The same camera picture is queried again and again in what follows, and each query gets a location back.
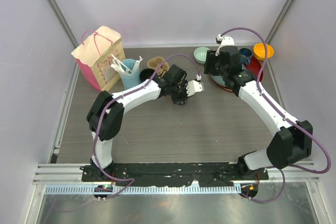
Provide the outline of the black paper coffee cup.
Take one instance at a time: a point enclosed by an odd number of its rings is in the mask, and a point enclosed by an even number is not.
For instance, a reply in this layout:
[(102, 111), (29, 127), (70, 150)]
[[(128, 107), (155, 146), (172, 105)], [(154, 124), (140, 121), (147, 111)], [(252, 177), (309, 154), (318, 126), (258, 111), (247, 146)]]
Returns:
[(175, 102), (177, 105), (185, 105), (187, 103), (187, 99), (179, 100)]

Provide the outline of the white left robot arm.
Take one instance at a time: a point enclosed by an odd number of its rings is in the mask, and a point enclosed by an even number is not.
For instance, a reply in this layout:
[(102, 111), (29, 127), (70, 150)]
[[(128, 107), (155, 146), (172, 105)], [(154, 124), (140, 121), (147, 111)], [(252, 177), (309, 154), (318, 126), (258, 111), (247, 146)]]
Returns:
[(121, 129), (123, 116), (143, 103), (165, 96), (170, 96), (174, 104), (185, 104), (186, 76), (186, 71), (172, 65), (162, 76), (155, 74), (133, 88), (113, 94), (99, 93), (87, 115), (95, 146), (91, 165), (98, 180), (105, 182), (111, 177), (112, 141)]

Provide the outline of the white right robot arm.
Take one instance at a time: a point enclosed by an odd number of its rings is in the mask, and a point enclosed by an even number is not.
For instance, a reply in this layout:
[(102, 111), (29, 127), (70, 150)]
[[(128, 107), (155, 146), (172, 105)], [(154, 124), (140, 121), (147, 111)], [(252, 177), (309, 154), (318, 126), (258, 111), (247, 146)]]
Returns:
[(311, 155), (312, 139), (305, 132), (312, 133), (312, 125), (287, 113), (257, 82), (257, 77), (243, 69), (236, 46), (208, 50), (204, 72), (220, 76), (226, 88), (245, 101), (271, 132), (272, 140), (267, 148), (238, 158), (239, 177), (250, 179), (260, 168), (283, 169)]

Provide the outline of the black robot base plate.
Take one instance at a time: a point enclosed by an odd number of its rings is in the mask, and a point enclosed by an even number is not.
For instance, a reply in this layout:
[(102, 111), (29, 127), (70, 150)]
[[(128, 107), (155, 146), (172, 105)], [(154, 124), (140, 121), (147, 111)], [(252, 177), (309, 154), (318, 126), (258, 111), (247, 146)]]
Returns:
[(236, 163), (112, 163), (105, 171), (121, 182), (108, 178), (94, 164), (81, 166), (83, 182), (114, 182), (126, 186), (133, 178), (135, 187), (188, 187), (198, 181), (201, 187), (229, 186), (236, 180), (268, 180), (268, 173), (260, 168), (242, 172)]

